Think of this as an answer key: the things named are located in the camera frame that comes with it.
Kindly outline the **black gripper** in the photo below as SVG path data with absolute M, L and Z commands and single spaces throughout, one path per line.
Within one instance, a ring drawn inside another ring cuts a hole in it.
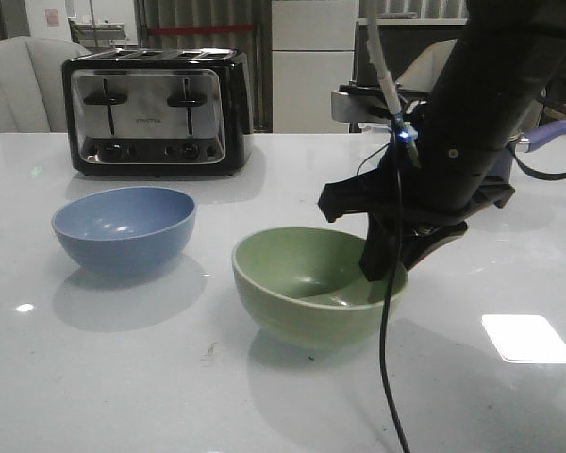
M 460 239 L 462 222 L 494 205 L 502 208 L 514 190 L 503 176 L 491 174 L 516 126 L 513 101 L 429 101 L 408 115 L 417 131 L 415 155 L 408 140 L 393 132 L 378 167 L 360 176 L 328 183 L 319 198 L 326 220 L 368 213 L 368 229 L 359 267 L 368 281 L 383 279 L 398 260 L 407 271 Z M 399 201 L 413 227 L 437 227 L 402 240 L 402 221 L 394 218 Z

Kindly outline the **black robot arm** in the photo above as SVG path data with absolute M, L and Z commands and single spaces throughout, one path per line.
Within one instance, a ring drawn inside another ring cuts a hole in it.
M 411 117 L 393 114 L 376 169 L 325 185 L 328 221 L 366 213 L 360 269 L 383 278 L 411 268 L 503 206 L 513 190 L 491 168 L 535 97 L 566 59 L 566 1 L 471 1 L 468 20 L 428 96 Z

